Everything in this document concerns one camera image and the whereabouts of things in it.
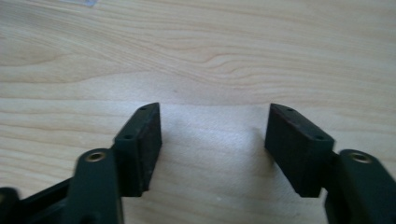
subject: wooden surface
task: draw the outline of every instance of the wooden surface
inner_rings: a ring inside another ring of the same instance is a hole
[[[396,176],[393,0],[0,1],[0,186],[22,197],[160,102],[163,148],[126,223],[326,223],[263,149],[299,110]]]

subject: wood grain pattern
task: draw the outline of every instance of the wood grain pattern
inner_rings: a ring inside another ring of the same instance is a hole
[[[0,0],[0,186],[69,177],[160,102],[162,153],[126,223],[326,223],[263,150],[269,104],[396,176],[395,31],[391,0]]]

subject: table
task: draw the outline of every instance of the table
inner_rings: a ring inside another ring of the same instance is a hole
[[[264,150],[270,103],[396,176],[396,3],[0,1],[0,186],[22,198],[160,102],[163,147],[126,223],[327,223]]]

